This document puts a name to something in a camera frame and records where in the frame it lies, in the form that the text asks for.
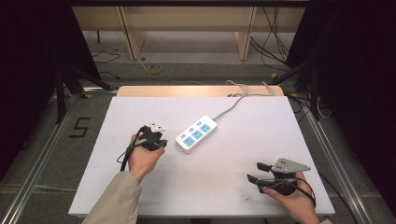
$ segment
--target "beige sleeve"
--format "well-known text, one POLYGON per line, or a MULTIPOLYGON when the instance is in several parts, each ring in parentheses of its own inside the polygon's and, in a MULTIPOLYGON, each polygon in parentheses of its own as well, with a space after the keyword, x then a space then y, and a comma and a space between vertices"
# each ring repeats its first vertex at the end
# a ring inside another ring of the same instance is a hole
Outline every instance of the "beige sleeve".
POLYGON ((141 191, 131 173, 118 173, 82 223, 136 223, 141 191))

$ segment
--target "white power strip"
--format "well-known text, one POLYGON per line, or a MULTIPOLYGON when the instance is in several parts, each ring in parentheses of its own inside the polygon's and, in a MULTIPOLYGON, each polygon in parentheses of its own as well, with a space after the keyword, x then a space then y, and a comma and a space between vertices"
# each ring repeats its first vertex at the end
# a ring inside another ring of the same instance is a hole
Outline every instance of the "white power strip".
POLYGON ((213 133, 217 127, 218 124, 210 117, 201 117, 176 137, 177 149, 190 153, 213 133))

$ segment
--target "electronic device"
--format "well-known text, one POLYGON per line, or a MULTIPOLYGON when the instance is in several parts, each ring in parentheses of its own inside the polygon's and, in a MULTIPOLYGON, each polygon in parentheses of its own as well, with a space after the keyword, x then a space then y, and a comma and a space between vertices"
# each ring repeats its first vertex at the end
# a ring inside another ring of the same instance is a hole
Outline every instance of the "electronic device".
POLYGON ((247 180, 257 185, 260 193, 264 193, 262 188, 268 188, 274 189, 283 195, 290 195, 297 190, 296 172, 311 170, 309 166, 284 158, 280 158, 275 165, 266 165, 258 162, 257 168, 273 173, 274 179, 259 179, 255 176, 247 175, 247 180))
POLYGON ((201 117, 176 137, 177 149, 190 153, 212 134, 217 127, 218 124, 210 117, 201 117))
POLYGON ((135 147, 142 146, 149 151, 157 150, 160 147, 166 147, 167 140, 161 139, 161 137, 163 136, 162 132, 164 131, 165 131, 164 127, 156 124, 152 120, 149 122, 149 127, 146 125, 141 127, 137 132, 137 134, 134 136, 134 140, 132 141, 132 143, 129 144, 129 146, 126 148, 125 152, 123 153, 125 154, 125 156, 122 161, 120 170, 121 171, 125 170, 126 162, 128 161, 135 147))

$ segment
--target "desk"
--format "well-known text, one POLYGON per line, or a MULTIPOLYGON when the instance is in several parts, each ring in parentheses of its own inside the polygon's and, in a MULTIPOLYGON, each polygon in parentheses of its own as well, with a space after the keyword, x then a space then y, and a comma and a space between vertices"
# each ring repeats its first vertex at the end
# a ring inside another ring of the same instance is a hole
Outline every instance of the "desk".
MULTIPOLYGON (((264 86, 251 89, 251 93, 265 93, 264 86)), ((120 169, 116 158, 125 143, 150 119, 166 128, 163 138, 168 146, 154 171, 142 182, 139 216, 286 216, 279 203, 261 195, 246 177, 249 173, 271 178, 257 170, 256 162, 274 164, 282 156, 312 168, 305 177, 317 195, 317 213, 334 214, 289 101, 279 87, 275 89, 276 96, 240 101, 217 120, 218 129, 187 155, 176 149, 176 135, 203 114, 213 116, 229 108, 236 99, 224 96, 243 90, 235 86, 120 88, 107 111, 69 214, 84 217, 91 211, 120 169), (205 97, 192 97, 201 93, 205 97)))

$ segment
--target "black tape marking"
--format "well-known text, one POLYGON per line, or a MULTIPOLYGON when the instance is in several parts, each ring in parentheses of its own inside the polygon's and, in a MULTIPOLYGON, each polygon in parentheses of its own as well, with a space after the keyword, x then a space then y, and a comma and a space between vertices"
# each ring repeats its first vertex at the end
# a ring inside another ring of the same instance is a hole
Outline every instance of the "black tape marking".
POLYGON ((78 127, 79 121, 82 119, 91 119, 91 118, 78 118, 75 124, 74 130, 84 130, 84 133, 81 135, 69 135, 69 138, 80 138, 85 137, 85 133, 88 131, 88 127, 78 127))

